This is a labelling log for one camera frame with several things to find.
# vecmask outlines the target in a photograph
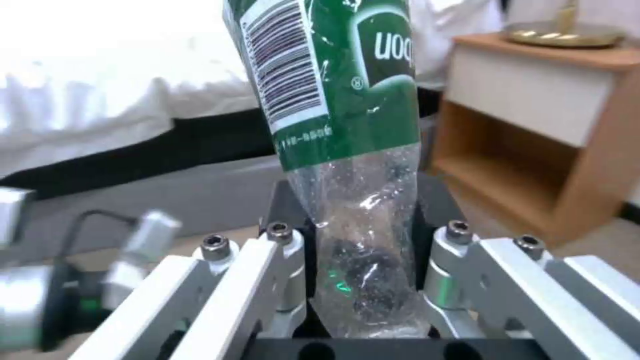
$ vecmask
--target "nightstand drawer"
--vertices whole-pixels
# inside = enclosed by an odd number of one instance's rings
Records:
[[[574,147],[587,144],[614,86],[600,69],[458,44],[447,99]]]

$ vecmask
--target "wooden nightstand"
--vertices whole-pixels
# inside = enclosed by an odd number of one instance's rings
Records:
[[[640,51],[455,39],[433,155],[454,191],[548,245],[615,216],[640,176]]]

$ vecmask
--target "green light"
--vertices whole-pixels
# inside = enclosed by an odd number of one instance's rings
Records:
[[[100,302],[95,299],[83,299],[80,301],[82,311],[90,312],[100,309]]]
[[[351,293],[351,288],[344,281],[338,282],[335,287],[343,293]]]

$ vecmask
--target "registered trademark symbol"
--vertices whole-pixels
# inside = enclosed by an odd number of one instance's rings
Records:
[[[364,86],[364,82],[362,81],[362,78],[360,76],[354,76],[351,79],[351,87],[354,88],[355,90],[362,90],[363,86]]]

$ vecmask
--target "brass lamp base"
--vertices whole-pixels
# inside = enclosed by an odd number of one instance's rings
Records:
[[[567,32],[557,29],[557,22],[541,21],[508,25],[502,32],[510,41],[552,47],[608,47],[625,38],[614,26],[578,23]]]

